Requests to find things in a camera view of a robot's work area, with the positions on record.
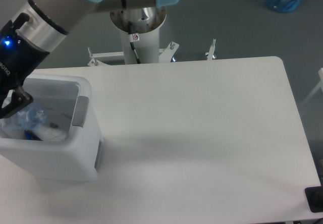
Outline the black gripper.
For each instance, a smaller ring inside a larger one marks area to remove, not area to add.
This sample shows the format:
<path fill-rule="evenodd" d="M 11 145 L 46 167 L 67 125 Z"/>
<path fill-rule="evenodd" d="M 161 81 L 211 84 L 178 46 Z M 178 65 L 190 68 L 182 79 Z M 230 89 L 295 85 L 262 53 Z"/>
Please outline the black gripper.
<path fill-rule="evenodd" d="M 1 119 L 10 118 L 33 102 L 22 85 L 48 55 L 20 36 L 11 20 L 1 29 Z M 10 90 L 11 101 L 3 106 Z"/>

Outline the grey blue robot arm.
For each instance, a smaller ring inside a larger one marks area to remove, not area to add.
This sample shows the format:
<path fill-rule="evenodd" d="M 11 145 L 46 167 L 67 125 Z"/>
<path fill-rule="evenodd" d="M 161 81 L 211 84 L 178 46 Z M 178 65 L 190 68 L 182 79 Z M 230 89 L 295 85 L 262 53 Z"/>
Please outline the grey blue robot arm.
<path fill-rule="evenodd" d="M 28 0 L 1 29 L 1 118 L 28 106 L 25 79 L 88 14 L 164 8 L 179 0 Z"/>

